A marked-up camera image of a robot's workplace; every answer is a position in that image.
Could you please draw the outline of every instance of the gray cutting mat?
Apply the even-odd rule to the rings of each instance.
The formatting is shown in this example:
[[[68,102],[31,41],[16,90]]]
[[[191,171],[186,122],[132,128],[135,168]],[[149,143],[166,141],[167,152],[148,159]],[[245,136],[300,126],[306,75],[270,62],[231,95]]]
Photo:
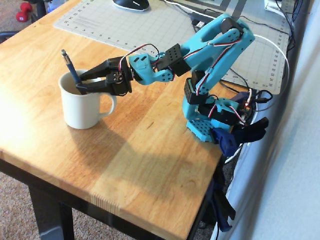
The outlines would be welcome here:
[[[289,26],[285,19],[273,12],[264,10],[263,0],[178,0],[196,8],[212,8],[232,16],[245,15],[249,19],[271,25],[288,33]],[[193,34],[190,18],[160,0],[149,0],[150,9],[144,12],[121,9],[112,0],[82,0],[53,26],[109,44],[125,50],[132,50],[142,44],[152,43],[161,52],[175,45],[183,44]],[[293,3],[284,1],[282,8],[286,12],[293,10]],[[262,35],[286,51],[288,35],[279,33],[266,26],[257,25],[245,18],[254,34]],[[142,48],[140,53],[155,55],[152,47]],[[273,94],[280,92],[285,60],[273,46],[262,39],[256,39],[237,59],[232,69],[247,79],[254,89],[267,89]],[[241,79],[228,72],[224,80],[243,85]]]

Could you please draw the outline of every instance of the mug handle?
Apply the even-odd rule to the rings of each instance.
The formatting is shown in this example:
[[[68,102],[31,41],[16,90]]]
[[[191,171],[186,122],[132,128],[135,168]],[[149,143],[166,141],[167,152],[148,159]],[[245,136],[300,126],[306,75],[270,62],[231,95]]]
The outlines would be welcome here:
[[[117,105],[117,97],[113,96],[113,95],[111,95],[110,93],[107,93],[107,92],[100,92],[99,95],[100,95],[100,97],[101,97],[101,95],[108,95],[112,100],[112,105],[111,105],[110,110],[108,112],[99,113],[99,117],[101,119],[101,118],[104,118],[106,116],[109,116],[110,114],[112,114],[114,112],[114,110],[116,108],[116,105]]]

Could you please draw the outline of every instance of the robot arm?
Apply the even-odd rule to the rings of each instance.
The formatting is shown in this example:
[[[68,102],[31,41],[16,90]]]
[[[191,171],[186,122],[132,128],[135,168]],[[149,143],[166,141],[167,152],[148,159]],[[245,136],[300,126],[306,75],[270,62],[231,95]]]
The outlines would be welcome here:
[[[182,104],[186,126],[201,141],[219,142],[221,148],[226,148],[230,145],[230,139],[233,139],[233,136],[227,136],[230,127],[239,122],[237,111],[245,109],[243,97],[240,100],[215,99],[209,96],[209,91],[254,40],[253,33],[243,21],[239,19],[235,22],[225,13],[204,26],[184,44],[176,44],[156,57],[147,53],[133,55],[128,58],[129,66],[126,56],[108,59],[80,76],[81,81],[97,77],[106,77],[105,80],[80,83],[76,87],[89,93],[107,92],[124,96],[132,92],[133,79],[142,85],[167,83],[175,75],[181,76],[190,71],[191,77],[186,79],[184,85]],[[237,149],[239,141],[232,141],[233,147]]]

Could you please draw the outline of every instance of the pen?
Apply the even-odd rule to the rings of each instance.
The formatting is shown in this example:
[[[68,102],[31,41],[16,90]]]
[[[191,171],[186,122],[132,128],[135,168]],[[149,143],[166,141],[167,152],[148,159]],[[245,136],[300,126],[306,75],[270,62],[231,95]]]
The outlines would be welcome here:
[[[64,49],[61,50],[61,54],[62,54],[62,57],[64,58],[66,66],[68,67],[68,69],[69,69],[69,71],[70,71],[70,73],[71,73],[71,75],[73,77],[74,83],[76,85],[77,84],[81,84],[80,77],[78,76],[74,65],[72,64],[68,54],[66,53],[66,51]]]

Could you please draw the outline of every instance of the white mug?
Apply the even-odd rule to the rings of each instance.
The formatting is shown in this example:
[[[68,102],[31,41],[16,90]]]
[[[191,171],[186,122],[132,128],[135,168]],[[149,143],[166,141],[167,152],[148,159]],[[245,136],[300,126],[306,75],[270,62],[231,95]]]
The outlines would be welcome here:
[[[83,74],[87,70],[77,70],[78,75]],[[101,81],[100,78],[85,81],[92,83]],[[98,123],[98,121],[106,117],[115,110],[117,104],[116,96],[109,93],[88,93],[81,95],[76,88],[76,84],[70,72],[66,72],[59,79],[59,87],[61,89],[62,109],[65,122],[74,129],[88,129]],[[112,106],[109,112],[100,113],[100,96],[108,95],[112,100]]]

